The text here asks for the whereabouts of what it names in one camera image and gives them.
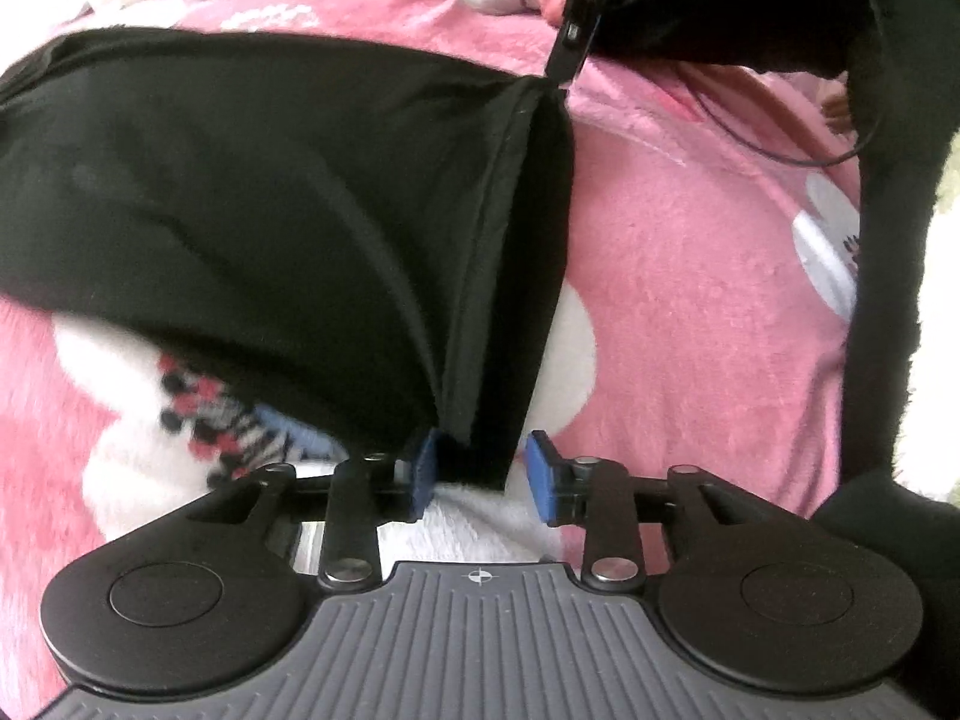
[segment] red and black pattern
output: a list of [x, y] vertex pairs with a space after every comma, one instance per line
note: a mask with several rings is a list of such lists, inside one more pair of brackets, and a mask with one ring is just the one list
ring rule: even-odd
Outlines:
[[160, 374], [171, 397], [170, 406], [160, 412], [160, 424], [175, 435], [190, 431], [191, 454], [214, 466], [208, 474], [211, 488], [270, 463], [331, 460], [304, 452], [289, 434], [264, 426], [253, 406], [233, 397], [223, 382], [168, 355], [160, 358]]

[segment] pink fleece blanket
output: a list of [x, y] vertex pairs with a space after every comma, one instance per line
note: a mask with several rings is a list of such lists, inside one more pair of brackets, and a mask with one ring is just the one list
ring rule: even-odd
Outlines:
[[[539, 18], [454, 0], [160, 0], [125, 20], [342, 35], [522, 74], [541, 71], [554, 37]], [[765, 148], [847, 147], [803, 79], [587, 63], [569, 99], [568, 274], [528, 425], [571, 455], [653, 476], [700, 464], [806, 514], [837, 476], [856, 164], [823, 172], [755, 156], [678, 74]], [[216, 458], [158, 426], [158, 357], [109, 328], [0, 302], [0, 707], [13, 720], [59, 689], [37, 622], [56, 570], [205, 491]], [[512, 474], [506, 496], [442, 490], [426, 522], [387, 529], [383, 548], [387, 562], [575, 559], [577, 541], [534, 522]]]

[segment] black sleeve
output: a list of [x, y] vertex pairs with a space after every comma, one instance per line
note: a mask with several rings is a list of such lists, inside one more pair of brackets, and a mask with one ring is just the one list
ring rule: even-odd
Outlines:
[[563, 282], [563, 98], [398, 47], [101, 29], [0, 79], [0, 293], [502, 487]]
[[899, 681], [934, 714], [960, 716], [960, 509], [872, 471], [842, 485], [814, 514], [834, 536], [888, 557], [923, 596], [923, 632]]
[[866, 25], [864, 0], [637, 0], [604, 15], [606, 55], [649, 55], [834, 77]]
[[843, 474], [893, 456], [917, 347], [917, 295], [936, 189], [960, 129], [960, 0], [880, 0], [889, 55], [867, 35], [851, 46], [860, 156], [857, 304], [847, 341]]

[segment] grey rubber grip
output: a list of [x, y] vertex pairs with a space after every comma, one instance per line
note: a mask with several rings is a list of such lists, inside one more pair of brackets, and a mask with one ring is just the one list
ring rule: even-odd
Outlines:
[[791, 701], [731, 688], [661, 641], [642, 606], [560, 565], [400, 563], [374, 591], [320, 605], [240, 685], [165, 703], [71, 688], [44, 720], [904, 720], [891, 685]]

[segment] hand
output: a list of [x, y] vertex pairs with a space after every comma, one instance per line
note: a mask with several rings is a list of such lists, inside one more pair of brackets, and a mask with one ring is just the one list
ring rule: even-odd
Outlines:
[[848, 135], [853, 132], [853, 117], [850, 114], [850, 98], [847, 97], [847, 87], [829, 92], [820, 100], [820, 110], [827, 120], [827, 127], [837, 135]]

